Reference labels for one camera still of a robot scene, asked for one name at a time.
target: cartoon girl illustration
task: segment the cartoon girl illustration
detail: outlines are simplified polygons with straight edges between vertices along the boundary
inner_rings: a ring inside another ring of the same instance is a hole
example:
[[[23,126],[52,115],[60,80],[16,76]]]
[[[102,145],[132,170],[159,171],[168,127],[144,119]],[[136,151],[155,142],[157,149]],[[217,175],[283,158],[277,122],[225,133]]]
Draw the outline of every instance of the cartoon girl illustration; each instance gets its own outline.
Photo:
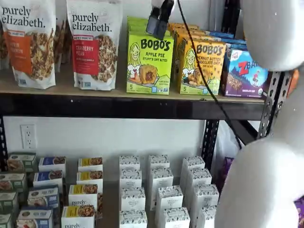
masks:
[[[139,45],[137,43],[132,43],[128,55],[128,76],[130,76],[130,80],[135,82],[141,82],[139,78],[139,67],[141,66],[139,54]]]
[[[253,75],[253,78],[252,78],[252,81],[254,81],[253,86],[257,86],[259,73],[260,73],[260,71],[257,70],[256,73]]]
[[[187,51],[185,56],[184,67],[182,70],[182,75],[183,75],[182,80],[188,78],[188,75],[193,74],[195,69],[194,60],[195,60],[194,50],[191,48]]]

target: green box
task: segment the green box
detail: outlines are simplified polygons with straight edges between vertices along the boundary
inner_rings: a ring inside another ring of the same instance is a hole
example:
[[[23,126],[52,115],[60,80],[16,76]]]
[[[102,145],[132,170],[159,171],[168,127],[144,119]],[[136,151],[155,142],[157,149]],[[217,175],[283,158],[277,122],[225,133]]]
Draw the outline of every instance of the green box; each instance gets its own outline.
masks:
[[[131,31],[128,40],[127,92],[168,95],[173,37],[158,40]]]

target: bobo's box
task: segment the bobo's box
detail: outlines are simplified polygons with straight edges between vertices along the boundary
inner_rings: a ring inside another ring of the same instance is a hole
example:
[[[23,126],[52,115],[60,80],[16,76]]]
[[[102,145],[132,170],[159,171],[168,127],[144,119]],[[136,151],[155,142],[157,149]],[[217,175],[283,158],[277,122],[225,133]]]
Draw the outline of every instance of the bobo's box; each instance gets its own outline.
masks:
[[[23,207],[16,223],[17,227],[53,228],[53,210],[48,207]]]
[[[268,70],[254,61],[248,51],[227,49],[221,88],[225,96],[262,97]]]
[[[127,92],[168,95],[173,37],[158,40],[143,32],[129,33]]]
[[[194,40],[204,78],[214,95],[219,94],[219,83],[224,63],[226,44],[216,41]],[[180,52],[178,85],[181,94],[208,95],[207,87],[200,74],[190,39],[183,39]]]

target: white product box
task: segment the white product box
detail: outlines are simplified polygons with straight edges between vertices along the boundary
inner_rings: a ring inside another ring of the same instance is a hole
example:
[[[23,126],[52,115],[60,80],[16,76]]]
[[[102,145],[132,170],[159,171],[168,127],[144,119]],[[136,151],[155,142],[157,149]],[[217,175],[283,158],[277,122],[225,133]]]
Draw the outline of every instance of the white product box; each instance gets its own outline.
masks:
[[[159,188],[157,190],[155,224],[159,226],[159,217],[164,209],[181,208],[183,194],[180,186]]]
[[[45,157],[40,158],[39,161],[39,172],[45,171],[62,171],[63,178],[66,177],[67,174],[67,159],[66,157]]]
[[[150,210],[156,209],[157,189],[170,187],[173,184],[173,174],[170,168],[151,169],[148,185],[148,206]]]
[[[120,156],[119,157],[119,169],[140,169],[140,158],[139,156]]]
[[[33,186],[49,186],[58,185],[59,193],[63,194],[62,186],[62,171],[46,171],[46,172],[36,172],[34,176]]]
[[[193,189],[196,184],[211,184],[212,176],[207,169],[193,168],[189,169],[187,184],[186,184],[186,194],[185,194],[185,206],[188,211],[191,209]]]
[[[159,228],[188,228],[190,217],[186,208],[165,209],[160,217]]]
[[[144,210],[146,196],[143,188],[122,189],[119,210]]]
[[[203,207],[216,206],[218,204],[218,200],[219,191],[215,184],[194,187],[194,195],[190,210],[192,228],[197,227],[197,219],[200,209]]]
[[[97,184],[98,193],[103,193],[103,172],[102,171],[85,171],[78,172],[76,184]]]
[[[202,157],[199,156],[192,156],[188,158],[184,158],[182,160],[182,167],[180,172],[180,188],[182,193],[185,194],[186,184],[187,184],[187,176],[188,170],[191,168],[205,168],[205,162]]]
[[[147,228],[148,219],[144,210],[119,212],[119,228]]]
[[[78,172],[84,171],[103,171],[103,158],[78,159]]]
[[[119,189],[140,188],[142,186],[141,170],[120,170]]]
[[[17,227],[53,228],[53,210],[47,207],[23,207],[16,224]]]
[[[94,228],[94,206],[68,206],[63,207],[61,216],[62,228]]]
[[[217,211],[217,206],[205,207],[199,210],[197,227],[214,228],[214,218],[216,211]]]

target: bobo's peanut butter chocolate chip box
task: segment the bobo's peanut butter chocolate chip box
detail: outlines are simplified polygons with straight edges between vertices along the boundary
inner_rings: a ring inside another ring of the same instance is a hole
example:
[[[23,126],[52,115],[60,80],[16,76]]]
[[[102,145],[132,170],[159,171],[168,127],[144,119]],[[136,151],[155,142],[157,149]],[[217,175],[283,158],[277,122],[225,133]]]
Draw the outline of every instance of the bobo's peanut butter chocolate chip box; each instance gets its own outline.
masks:
[[[226,44],[216,41],[194,40],[206,82],[214,95],[219,94]],[[181,94],[208,95],[209,92],[200,74],[190,39],[184,39],[178,47],[180,52],[179,89]]]
[[[168,95],[173,38],[158,40],[143,32],[129,33],[127,92]]]

